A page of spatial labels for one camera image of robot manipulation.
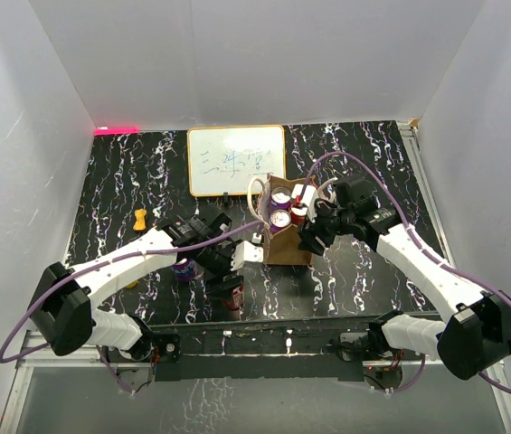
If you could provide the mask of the red cola can front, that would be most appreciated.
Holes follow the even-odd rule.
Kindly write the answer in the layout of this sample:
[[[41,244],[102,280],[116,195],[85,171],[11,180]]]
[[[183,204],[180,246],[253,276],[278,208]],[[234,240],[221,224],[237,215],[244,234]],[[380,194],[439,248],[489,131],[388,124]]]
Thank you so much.
[[[244,303],[243,276],[236,276],[224,283],[222,304],[231,311],[238,310]]]

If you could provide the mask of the red cola can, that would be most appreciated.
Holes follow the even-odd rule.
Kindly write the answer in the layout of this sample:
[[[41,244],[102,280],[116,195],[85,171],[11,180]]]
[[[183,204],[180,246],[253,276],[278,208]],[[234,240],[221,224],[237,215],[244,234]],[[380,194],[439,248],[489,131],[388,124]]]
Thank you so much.
[[[243,276],[236,276],[224,283],[222,304],[231,311],[238,310],[244,303]]]
[[[292,206],[290,208],[290,219],[294,225],[301,225],[304,223],[308,215],[308,208],[305,205]]]

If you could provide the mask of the brown canvas tote bag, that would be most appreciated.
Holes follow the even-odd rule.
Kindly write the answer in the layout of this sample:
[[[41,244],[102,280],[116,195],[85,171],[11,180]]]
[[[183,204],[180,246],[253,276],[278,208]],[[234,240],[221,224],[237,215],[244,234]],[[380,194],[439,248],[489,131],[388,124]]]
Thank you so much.
[[[331,200],[335,196],[327,190],[335,180],[328,179],[321,185],[318,185],[314,178],[306,180],[304,178],[296,180],[287,180],[271,174],[265,178],[254,176],[247,186],[248,206],[251,215],[263,224],[263,263],[268,266],[309,266],[312,264],[312,254],[298,249],[300,241],[297,226],[291,225],[277,233],[270,232],[269,218],[271,211],[269,209],[271,191],[279,186],[287,187],[290,191],[295,184],[302,183],[307,186],[313,184],[317,188],[318,198]]]

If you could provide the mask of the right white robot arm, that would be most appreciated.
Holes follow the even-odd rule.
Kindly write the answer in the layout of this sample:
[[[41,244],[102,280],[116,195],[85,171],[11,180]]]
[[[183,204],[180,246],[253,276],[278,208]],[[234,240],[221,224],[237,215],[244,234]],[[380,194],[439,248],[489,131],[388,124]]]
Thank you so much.
[[[297,184],[291,197],[307,216],[298,229],[301,250],[323,255],[335,238],[351,235],[391,262],[432,303],[436,321],[392,312],[370,324],[370,351],[382,359],[400,349],[439,359],[467,380],[511,354],[511,308],[498,296],[448,271],[447,262],[409,231],[393,207],[379,206],[359,175],[334,183],[326,197]]]

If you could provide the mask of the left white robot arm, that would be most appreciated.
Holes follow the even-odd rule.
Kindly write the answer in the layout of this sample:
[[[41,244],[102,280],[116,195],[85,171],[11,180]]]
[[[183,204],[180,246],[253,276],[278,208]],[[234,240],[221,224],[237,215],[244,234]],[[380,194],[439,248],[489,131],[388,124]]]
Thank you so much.
[[[100,305],[150,273],[192,261],[203,269],[206,295],[230,310],[238,309],[243,277],[232,265],[238,243],[227,234],[231,226],[224,212],[203,212],[187,220],[164,221],[99,259],[69,268],[56,262],[41,276],[30,318],[58,356],[91,344],[114,347],[133,361],[144,360],[155,345],[150,329],[134,315],[106,312]]]

